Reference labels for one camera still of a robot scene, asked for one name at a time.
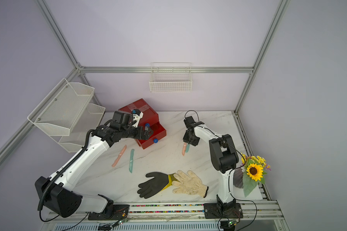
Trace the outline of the sunflower bouquet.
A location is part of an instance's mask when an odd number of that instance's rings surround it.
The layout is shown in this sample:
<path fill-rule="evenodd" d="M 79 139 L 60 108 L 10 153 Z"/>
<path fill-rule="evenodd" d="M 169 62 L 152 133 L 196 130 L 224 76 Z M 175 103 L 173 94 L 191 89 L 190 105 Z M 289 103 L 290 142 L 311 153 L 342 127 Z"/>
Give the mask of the sunflower bouquet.
<path fill-rule="evenodd" d="M 241 154 L 241 156 L 243 193 L 245 197 L 248 197 L 259 184 L 265 184 L 265 176 L 268 174 L 267 171 L 271 170 L 271 167 L 263 157 L 248 157 L 244 154 Z"/>

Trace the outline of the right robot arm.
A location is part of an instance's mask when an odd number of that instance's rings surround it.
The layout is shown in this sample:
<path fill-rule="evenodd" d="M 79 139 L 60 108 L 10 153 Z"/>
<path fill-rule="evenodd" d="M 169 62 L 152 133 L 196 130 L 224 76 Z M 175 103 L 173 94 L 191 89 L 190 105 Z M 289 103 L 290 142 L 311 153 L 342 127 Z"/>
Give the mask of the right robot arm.
<path fill-rule="evenodd" d="M 236 164 L 239 162 L 238 150 L 229 134 L 221 135 L 211 131 L 201 121 L 195 121 L 192 116 L 184 119 L 187 128 L 183 141 L 191 146 L 197 146 L 200 141 L 208 144 L 211 163 L 219 173 L 219 191 L 216 195 L 217 204 L 229 208 L 236 204 L 232 196 L 230 180 L 234 176 Z"/>

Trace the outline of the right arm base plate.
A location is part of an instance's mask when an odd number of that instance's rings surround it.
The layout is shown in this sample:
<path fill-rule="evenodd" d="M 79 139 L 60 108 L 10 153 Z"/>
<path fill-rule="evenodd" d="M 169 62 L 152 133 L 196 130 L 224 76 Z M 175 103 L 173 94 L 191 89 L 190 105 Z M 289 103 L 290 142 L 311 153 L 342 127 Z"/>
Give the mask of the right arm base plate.
<path fill-rule="evenodd" d="M 243 218 L 243 210 L 241 209 L 240 203 L 236 203 L 229 208 L 220 208 L 216 203 L 205 203 L 203 206 L 206 219 Z"/>

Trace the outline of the aluminium mounting rail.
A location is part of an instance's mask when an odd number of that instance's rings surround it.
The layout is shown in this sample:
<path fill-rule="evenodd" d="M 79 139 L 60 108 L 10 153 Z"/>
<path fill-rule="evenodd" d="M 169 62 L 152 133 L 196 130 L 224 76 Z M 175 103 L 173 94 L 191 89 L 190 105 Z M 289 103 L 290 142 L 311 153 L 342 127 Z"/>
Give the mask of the aluminium mounting rail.
<path fill-rule="evenodd" d="M 110 220 L 87 218 L 76 213 L 57 218 L 43 231 L 288 231 L 284 215 L 276 201 L 239 201 L 235 208 L 220 212 L 216 204 L 130 203 L 117 204 L 117 214 Z"/>

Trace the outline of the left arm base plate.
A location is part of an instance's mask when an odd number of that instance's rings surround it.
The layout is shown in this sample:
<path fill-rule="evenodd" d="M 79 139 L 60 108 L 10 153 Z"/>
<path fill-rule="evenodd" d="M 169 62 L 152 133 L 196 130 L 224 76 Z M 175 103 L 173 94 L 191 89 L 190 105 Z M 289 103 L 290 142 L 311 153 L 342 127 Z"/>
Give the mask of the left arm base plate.
<path fill-rule="evenodd" d="M 109 205 L 101 213 L 92 212 L 88 216 L 88 220 L 123 220 L 127 218 L 130 206 L 126 204 Z"/>

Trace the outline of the pink knife right side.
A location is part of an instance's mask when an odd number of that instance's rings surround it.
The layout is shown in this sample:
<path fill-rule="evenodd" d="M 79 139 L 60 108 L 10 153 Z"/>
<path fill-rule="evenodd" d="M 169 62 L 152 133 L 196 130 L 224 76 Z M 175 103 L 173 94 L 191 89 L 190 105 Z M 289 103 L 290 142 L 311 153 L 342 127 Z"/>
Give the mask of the pink knife right side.
<path fill-rule="evenodd" d="M 187 149 L 187 143 L 185 142 L 185 143 L 183 144 L 183 148 L 182 148 L 182 156 L 185 155 L 186 149 Z"/>

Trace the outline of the pink knife left side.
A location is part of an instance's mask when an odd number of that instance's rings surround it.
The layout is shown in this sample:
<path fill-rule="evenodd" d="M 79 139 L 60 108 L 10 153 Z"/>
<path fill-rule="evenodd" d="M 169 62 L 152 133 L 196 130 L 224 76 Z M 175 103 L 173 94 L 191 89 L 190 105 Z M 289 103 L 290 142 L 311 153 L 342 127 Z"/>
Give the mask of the pink knife left side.
<path fill-rule="evenodd" d="M 127 149 L 127 145 L 125 145 L 122 150 L 120 151 L 120 153 L 118 154 L 117 158 L 115 159 L 114 163 L 112 164 L 112 167 L 116 167 L 116 165 L 118 164 L 119 160 L 121 159 L 122 155 L 124 154 L 124 152 Z"/>

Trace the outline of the red drawer cabinet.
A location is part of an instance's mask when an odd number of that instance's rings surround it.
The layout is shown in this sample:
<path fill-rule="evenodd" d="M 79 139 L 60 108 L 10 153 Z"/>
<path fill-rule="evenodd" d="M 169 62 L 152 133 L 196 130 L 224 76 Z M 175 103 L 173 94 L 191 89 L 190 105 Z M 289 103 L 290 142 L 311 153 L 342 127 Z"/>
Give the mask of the red drawer cabinet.
<path fill-rule="evenodd" d="M 140 126 L 149 124 L 154 132 L 159 129 L 159 115 L 144 99 L 139 99 L 119 109 L 119 111 L 127 113 L 131 113 L 133 110 L 139 110 L 143 113 L 143 117 L 139 121 Z"/>

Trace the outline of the upper white mesh shelf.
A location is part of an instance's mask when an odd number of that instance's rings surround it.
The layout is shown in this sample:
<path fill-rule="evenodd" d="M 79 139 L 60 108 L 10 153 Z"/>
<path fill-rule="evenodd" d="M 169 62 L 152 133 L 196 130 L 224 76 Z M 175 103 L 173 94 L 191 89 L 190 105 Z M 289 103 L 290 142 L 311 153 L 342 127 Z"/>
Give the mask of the upper white mesh shelf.
<path fill-rule="evenodd" d="M 62 79 L 28 115 L 48 136 L 69 136 L 94 96 L 94 88 Z"/>

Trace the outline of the red drawer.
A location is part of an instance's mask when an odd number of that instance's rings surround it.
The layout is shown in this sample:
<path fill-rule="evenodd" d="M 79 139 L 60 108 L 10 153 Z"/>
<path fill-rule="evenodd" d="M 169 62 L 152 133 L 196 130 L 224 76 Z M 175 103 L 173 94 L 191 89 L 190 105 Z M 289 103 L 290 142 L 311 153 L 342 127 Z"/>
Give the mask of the red drawer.
<path fill-rule="evenodd" d="M 150 126 L 153 130 L 153 134 L 148 140 L 136 140 L 136 143 L 143 149 L 147 149 L 148 147 L 158 143 L 159 140 L 163 139 L 167 135 L 166 129 L 157 122 Z"/>

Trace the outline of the white mesh shelf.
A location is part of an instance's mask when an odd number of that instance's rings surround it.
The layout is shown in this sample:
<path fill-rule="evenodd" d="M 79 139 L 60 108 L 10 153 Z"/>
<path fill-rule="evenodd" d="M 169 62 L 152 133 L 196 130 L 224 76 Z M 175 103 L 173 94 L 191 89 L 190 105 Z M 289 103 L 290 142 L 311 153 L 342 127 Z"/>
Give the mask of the white mesh shelf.
<path fill-rule="evenodd" d="M 94 96 L 94 88 L 62 79 L 28 115 L 48 136 L 69 136 Z"/>
<path fill-rule="evenodd" d="M 104 107 L 88 104 L 69 136 L 51 136 L 51 139 L 67 152 L 76 153 L 84 146 L 87 132 L 99 126 L 104 113 Z"/>

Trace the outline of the white cotton glove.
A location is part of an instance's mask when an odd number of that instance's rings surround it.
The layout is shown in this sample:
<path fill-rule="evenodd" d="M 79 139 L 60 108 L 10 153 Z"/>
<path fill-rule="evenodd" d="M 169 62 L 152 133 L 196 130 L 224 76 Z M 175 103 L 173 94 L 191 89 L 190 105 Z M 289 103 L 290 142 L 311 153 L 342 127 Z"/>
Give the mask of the white cotton glove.
<path fill-rule="evenodd" d="M 198 195 L 205 198 L 208 193 L 209 187 L 202 183 L 202 180 L 191 170 L 184 173 L 178 170 L 173 174 L 175 180 L 172 181 L 172 185 L 175 187 L 173 193 L 175 194 L 188 194 Z"/>

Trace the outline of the lower white mesh shelf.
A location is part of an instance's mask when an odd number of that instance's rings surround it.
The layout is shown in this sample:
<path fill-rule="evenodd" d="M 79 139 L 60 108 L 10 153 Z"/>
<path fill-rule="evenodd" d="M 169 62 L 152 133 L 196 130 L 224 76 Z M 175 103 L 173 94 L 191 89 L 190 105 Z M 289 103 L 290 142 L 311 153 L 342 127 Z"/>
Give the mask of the lower white mesh shelf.
<path fill-rule="evenodd" d="M 51 139 L 67 152 L 76 153 L 84 146 L 87 132 L 99 126 L 104 113 L 104 107 L 88 104 L 69 136 L 51 136 Z"/>

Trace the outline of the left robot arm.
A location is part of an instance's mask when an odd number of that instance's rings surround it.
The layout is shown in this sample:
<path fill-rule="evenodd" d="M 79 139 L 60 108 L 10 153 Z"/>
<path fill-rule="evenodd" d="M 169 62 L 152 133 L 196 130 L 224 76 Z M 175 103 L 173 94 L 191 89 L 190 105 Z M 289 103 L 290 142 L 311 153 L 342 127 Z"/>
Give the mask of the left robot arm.
<path fill-rule="evenodd" d="M 77 183 L 89 167 L 109 148 L 122 139 L 148 140 L 153 130 L 140 126 L 144 113 L 134 109 L 131 113 L 117 111 L 113 118 L 95 129 L 88 130 L 84 145 L 58 171 L 48 178 L 39 177 L 35 188 L 39 196 L 37 210 L 48 208 L 67 218 L 76 212 L 94 213 L 101 218 L 112 218 L 116 211 L 108 197 L 86 195 L 74 191 Z"/>

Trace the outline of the black yellow work glove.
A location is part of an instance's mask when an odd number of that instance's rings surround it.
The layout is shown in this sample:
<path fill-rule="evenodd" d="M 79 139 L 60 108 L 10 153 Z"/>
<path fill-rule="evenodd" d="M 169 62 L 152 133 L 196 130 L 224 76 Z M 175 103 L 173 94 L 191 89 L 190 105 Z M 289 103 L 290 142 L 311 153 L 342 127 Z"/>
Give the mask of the black yellow work glove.
<path fill-rule="evenodd" d="M 144 199 L 151 198 L 160 191 L 172 186 L 172 182 L 178 181 L 173 174 L 162 172 L 147 173 L 146 178 L 150 178 L 150 180 L 139 184 L 139 190 L 137 191 L 139 197 Z"/>

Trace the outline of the teal knife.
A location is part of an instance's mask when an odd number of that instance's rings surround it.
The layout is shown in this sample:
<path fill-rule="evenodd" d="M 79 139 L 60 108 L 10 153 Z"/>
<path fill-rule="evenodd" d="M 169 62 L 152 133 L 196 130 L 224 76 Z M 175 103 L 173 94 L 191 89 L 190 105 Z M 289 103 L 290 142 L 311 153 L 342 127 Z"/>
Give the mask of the teal knife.
<path fill-rule="evenodd" d="M 130 159 L 129 159 L 129 172 L 130 173 L 133 173 L 134 153 L 135 153 L 135 150 L 132 149 L 130 152 Z"/>
<path fill-rule="evenodd" d="M 187 143 L 185 153 L 188 153 L 188 152 L 189 152 L 189 149 L 190 149 L 190 144 Z"/>

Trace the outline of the pink knife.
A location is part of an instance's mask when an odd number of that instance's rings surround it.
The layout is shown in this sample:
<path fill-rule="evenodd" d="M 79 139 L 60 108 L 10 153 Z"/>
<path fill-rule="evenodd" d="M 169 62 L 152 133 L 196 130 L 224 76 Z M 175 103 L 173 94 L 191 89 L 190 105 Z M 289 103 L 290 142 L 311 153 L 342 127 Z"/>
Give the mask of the pink knife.
<path fill-rule="evenodd" d="M 118 154 L 117 158 L 115 159 L 114 163 L 112 164 L 112 167 L 116 167 L 116 165 L 118 164 L 119 160 L 121 159 L 122 155 L 124 154 L 124 152 L 127 149 L 127 145 L 125 145 L 122 150 L 120 151 L 120 153 Z"/>
<path fill-rule="evenodd" d="M 182 156 L 185 155 L 186 149 L 187 149 L 187 143 L 185 142 L 185 143 L 183 144 L 183 148 L 182 148 Z"/>

